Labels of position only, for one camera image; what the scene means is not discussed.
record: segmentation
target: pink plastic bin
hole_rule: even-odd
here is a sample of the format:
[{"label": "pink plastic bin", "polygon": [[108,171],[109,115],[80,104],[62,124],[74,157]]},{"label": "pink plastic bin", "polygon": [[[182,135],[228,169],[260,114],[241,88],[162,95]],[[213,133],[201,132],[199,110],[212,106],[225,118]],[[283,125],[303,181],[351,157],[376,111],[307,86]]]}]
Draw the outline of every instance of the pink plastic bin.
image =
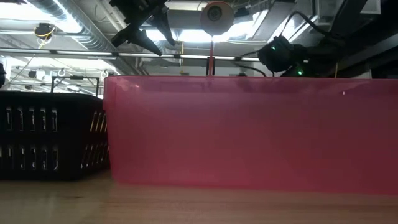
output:
[{"label": "pink plastic bin", "polygon": [[398,82],[108,77],[111,170],[131,184],[398,194]]}]

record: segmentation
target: wooden table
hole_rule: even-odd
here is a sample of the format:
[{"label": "wooden table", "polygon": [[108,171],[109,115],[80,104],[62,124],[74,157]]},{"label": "wooden table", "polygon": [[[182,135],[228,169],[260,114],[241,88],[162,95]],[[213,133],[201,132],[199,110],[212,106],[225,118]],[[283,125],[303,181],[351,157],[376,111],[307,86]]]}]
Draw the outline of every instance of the wooden table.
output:
[{"label": "wooden table", "polygon": [[398,197],[80,182],[0,182],[0,223],[398,223]]}]

